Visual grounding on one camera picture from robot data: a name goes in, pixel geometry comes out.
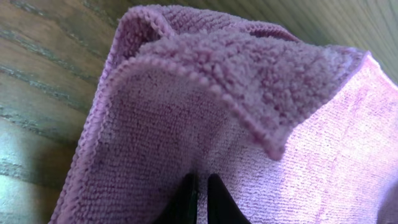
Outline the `light purple cloth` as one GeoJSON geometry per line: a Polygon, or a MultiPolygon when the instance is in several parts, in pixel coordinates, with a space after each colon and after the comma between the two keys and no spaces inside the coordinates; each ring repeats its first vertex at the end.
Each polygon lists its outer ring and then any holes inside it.
{"type": "Polygon", "coordinates": [[[370,52],[183,6],[119,21],[52,223],[153,223],[218,174],[250,223],[396,223],[397,87],[370,52]]]}

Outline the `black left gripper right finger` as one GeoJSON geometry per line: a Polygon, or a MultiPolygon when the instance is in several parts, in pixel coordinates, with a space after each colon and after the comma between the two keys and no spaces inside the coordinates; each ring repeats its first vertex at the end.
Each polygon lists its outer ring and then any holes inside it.
{"type": "Polygon", "coordinates": [[[208,178],[208,224],[251,224],[218,174],[208,178]]]}

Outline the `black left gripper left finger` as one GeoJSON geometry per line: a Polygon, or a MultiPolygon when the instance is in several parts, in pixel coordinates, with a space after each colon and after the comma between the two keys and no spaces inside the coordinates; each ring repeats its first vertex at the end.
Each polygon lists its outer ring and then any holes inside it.
{"type": "Polygon", "coordinates": [[[177,191],[154,224],[196,224],[198,181],[195,174],[187,174],[177,191]]]}

